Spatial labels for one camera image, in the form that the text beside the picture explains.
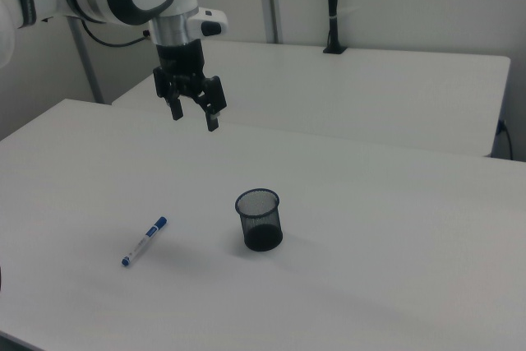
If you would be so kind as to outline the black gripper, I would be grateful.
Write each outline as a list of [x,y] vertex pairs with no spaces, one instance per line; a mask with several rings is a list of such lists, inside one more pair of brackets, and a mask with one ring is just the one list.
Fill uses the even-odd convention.
[[219,127],[219,114],[227,107],[218,76],[205,78],[202,43],[195,39],[178,46],[157,45],[159,66],[153,70],[156,94],[170,107],[172,118],[183,117],[179,95],[194,98],[205,112],[209,132]]

